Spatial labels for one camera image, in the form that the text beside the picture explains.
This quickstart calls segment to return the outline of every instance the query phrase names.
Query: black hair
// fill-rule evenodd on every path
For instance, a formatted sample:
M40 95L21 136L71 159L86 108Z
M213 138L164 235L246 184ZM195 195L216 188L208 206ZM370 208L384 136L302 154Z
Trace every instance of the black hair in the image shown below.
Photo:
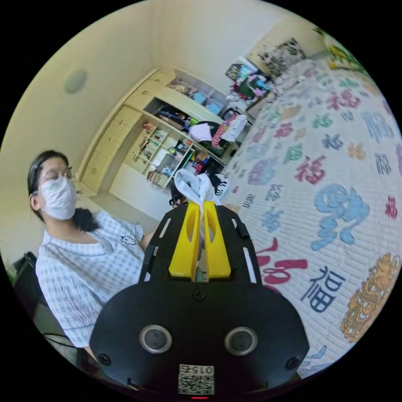
M68 166L67 157L61 152L57 152L54 150L44 151L40 155L38 155L35 160L31 163L31 166L28 171L28 195L31 195L35 191L38 190L38 181L39 176L41 174L43 163L51 158L60 158L63 159L65 164ZM39 211L35 211L31 206L34 214L44 222L43 216ZM83 232L92 232L95 229L99 228L98 223L95 221L92 212L89 209L84 208L76 208L74 216L72 217L75 226L82 230Z

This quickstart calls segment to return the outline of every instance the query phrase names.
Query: label sticker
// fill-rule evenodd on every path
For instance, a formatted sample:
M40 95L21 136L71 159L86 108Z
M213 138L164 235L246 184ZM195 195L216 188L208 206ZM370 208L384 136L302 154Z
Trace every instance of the label sticker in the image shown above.
M178 391L184 395L214 395L214 366L181 364Z

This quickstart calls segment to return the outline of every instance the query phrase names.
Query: drawer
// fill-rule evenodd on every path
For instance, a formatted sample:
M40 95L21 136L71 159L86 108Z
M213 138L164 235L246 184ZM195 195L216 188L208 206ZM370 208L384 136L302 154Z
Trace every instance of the drawer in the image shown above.
M135 91L142 93L147 93L148 95L155 96L158 94L165 86L160 82L152 81L151 79L144 81Z
M98 142L98 145L95 148L95 151L99 152L100 154L105 156L107 159L111 160L113 158L114 154L116 153L116 151L120 145L120 142L107 134L108 134L107 132L105 132L105 134L103 134L100 141Z
M94 151L82 176L82 182L93 192L97 192L110 160Z
M122 142L140 116L141 113L136 110L123 106L102 137L106 136Z
M174 74L158 70L157 72L154 72L149 79L151 81L159 82L165 87L167 84L171 83L175 78L176 77Z
M134 91L126 100L125 104L131 108L142 110L150 103L154 97L147 91L138 89Z

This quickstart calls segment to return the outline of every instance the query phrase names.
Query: cable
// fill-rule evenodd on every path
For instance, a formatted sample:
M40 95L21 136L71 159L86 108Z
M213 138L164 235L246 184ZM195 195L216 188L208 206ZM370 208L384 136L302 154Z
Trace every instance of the cable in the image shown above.
M58 345L65 346L65 347L67 347L67 348L78 349L78 348L76 348L74 345L66 345L65 343L57 342L56 340L49 338L49 336L59 336L59 337L65 338L65 339L67 339L69 342L71 342L70 339L68 339L68 337L65 336L65 335L53 334L53 333L49 333L49 332L48 332L48 333L44 333L44 334L42 334L42 335L44 336L45 339L47 339L47 340L50 341L50 342L57 343Z

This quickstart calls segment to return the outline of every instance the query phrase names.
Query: bedspread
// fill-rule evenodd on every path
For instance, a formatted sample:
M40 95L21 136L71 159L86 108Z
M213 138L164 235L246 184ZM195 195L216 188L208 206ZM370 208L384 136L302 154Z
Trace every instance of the bedspread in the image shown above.
M264 106L225 173L264 285L305 325L305 378L361 338L400 271L400 130L369 77L318 61Z

